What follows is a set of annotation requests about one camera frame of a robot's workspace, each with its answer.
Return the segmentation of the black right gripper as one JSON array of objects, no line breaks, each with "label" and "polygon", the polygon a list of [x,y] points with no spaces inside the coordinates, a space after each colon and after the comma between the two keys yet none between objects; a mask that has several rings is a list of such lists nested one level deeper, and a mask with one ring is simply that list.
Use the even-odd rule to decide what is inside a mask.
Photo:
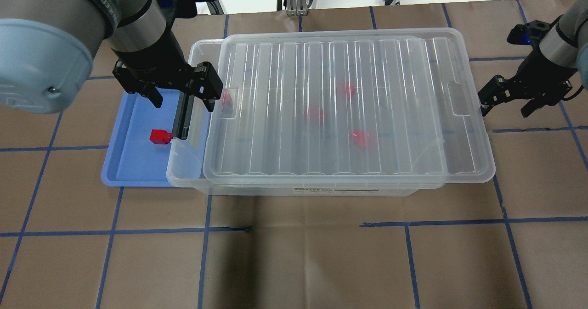
[{"label": "black right gripper", "polygon": [[495,75],[477,93],[481,115],[487,116],[491,107],[499,104],[528,100],[521,108],[521,116],[527,118],[539,107],[562,101],[572,88],[569,81],[572,75],[572,68],[519,71],[509,79]]}]

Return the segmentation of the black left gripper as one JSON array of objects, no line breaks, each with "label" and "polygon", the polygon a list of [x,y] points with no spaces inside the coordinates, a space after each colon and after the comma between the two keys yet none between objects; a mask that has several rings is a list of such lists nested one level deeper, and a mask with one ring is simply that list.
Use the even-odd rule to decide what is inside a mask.
[{"label": "black left gripper", "polygon": [[112,73],[126,93],[138,93],[159,109],[163,97],[157,89],[178,90],[203,100],[206,110],[214,112],[223,82],[211,62],[193,67],[181,52],[172,50],[113,52],[118,60]]}]

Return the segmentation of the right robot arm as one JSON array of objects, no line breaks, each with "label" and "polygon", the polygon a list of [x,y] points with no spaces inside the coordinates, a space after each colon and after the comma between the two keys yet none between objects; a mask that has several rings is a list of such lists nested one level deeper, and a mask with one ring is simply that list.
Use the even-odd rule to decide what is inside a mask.
[{"label": "right robot arm", "polygon": [[512,78],[495,75],[478,92],[482,116],[500,104],[525,100],[520,113],[526,118],[544,106],[577,97],[571,78],[579,74],[582,86],[587,86],[587,24],[588,0],[576,0],[551,23],[536,20],[515,25],[507,42],[528,45],[531,52]]}]

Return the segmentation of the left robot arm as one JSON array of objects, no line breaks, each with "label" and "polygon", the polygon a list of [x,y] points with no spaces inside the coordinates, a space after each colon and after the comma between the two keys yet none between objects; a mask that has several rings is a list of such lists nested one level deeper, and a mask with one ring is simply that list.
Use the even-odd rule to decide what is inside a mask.
[{"label": "left robot arm", "polygon": [[217,0],[1,0],[1,104],[50,114],[68,108],[90,77],[106,41],[123,90],[156,108],[160,89],[200,99],[208,112],[223,83],[210,62],[191,66],[172,32],[196,3]]}]

